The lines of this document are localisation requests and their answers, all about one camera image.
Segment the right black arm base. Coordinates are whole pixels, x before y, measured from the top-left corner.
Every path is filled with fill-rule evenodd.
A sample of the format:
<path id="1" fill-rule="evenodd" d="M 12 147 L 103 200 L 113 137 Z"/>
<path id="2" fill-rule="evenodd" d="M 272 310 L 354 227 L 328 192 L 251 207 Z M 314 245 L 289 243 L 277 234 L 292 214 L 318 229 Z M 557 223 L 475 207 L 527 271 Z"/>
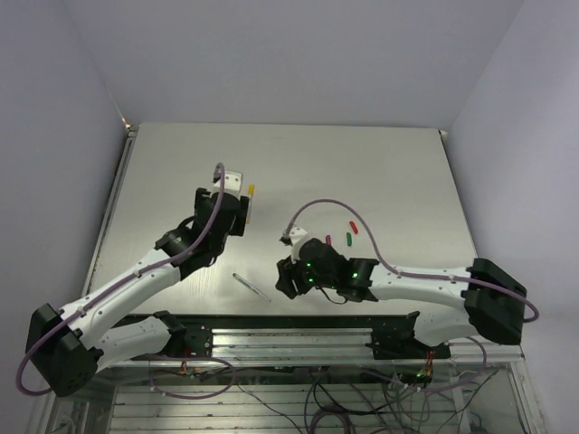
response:
<path id="1" fill-rule="evenodd" d="M 369 319 L 372 330 L 368 347 L 375 360 L 410 360 L 426 359 L 432 355 L 435 359 L 449 359 L 451 350 L 448 344 L 435 346 L 422 344 L 416 337 L 414 327 L 418 311 L 405 316 L 371 316 Z"/>

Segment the yellow marker pen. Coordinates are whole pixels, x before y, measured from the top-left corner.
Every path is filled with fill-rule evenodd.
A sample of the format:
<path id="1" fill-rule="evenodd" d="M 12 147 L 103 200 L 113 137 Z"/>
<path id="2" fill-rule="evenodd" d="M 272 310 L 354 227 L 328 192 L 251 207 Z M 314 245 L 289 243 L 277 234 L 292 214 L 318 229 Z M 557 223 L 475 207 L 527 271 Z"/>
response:
<path id="1" fill-rule="evenodd" d="M 250 224 L 251 221 L 251 214 L 252 214 L 252 204 L 253 204 L 253 196 L 249 196 L 249 202 L 248 202 L 248 209 L 247 209 L 247 213 L 246 213 L 246 224 Z"/>

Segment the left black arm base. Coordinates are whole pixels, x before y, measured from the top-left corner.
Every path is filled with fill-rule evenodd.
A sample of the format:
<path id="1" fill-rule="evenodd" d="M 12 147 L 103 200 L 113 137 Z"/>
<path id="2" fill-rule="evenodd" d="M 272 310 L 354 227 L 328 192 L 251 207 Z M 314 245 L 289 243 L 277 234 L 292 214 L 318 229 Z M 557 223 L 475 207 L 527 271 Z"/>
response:
<path id="1" fill-rule="evenodd" d="M 196 316 L 174 316 L 168 311 L 156 312 L 169 333 L 169 339 L 158 353 L 171 358 L 210 356 L 214 335 L 212 330 Z"/>

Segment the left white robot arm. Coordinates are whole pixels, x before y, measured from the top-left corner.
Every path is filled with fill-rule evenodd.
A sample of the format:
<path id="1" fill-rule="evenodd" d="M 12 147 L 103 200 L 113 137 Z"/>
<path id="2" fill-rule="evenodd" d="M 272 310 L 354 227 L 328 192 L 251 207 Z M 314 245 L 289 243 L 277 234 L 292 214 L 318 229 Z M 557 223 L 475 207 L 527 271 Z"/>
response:
<path id="1" fill-rule="evenodd" d="M 110 365 L 145 354 L 165 359 L 192 354 L 190 331 L 168 311 L 119 325 L 157 293 L 212 266 L 230 236 L 245 230 L 251 199 L 238 193 L 195 193 L 194 214 L 166 232 L 136 265 L 89 295 L 59 309 L 49 304 L 31 317 L 25 360 L 51 392 L 67 397 Z"/>

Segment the green marker pen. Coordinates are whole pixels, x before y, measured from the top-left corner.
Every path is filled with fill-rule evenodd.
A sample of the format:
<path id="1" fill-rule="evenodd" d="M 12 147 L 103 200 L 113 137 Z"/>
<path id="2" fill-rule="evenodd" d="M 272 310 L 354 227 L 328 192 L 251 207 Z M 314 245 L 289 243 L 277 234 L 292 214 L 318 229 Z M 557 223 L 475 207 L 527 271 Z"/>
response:
<path id="1" fill-rule="evenodd" d="M 237 273 L 233 273 L 232 277 L 239 282 L 241 285 L 243 285 L 245 288 L 249 289 L 253 294 L 257 295 L 258 297 L 261 297 L 262 299 L 264 299 L 265 301 L 267 301 L 268 303 L 271 302 L 271 299 L 260 289 L 258 289 L 255 285 L 253 285 L 250 281 L 248 281 L 247 279 L 243 278 L 242 276 L 240 276 Z"/>

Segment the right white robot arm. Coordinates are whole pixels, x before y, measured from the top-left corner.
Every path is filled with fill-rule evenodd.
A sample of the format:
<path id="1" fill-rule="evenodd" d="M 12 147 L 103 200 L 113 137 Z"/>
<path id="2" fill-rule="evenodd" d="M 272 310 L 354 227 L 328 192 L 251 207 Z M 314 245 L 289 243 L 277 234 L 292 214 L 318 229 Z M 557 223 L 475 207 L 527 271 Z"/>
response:
<path id="1" fill-rule="evenodd" d="M 400 333 L 400 350 L 421 356 L 446 341 L 479 335 L 495 344 L 522 340 L 527 290 L 489 259 L 468 267 L 429 270 L 391 267 L 377 259 L 346 258 L 312 238 L 277 263 L 275 288 L 293 299 L 311 289 L 333 289 L 347 302 L 410 300 L 433 305 L 413 314 L 413 327 Z"/>

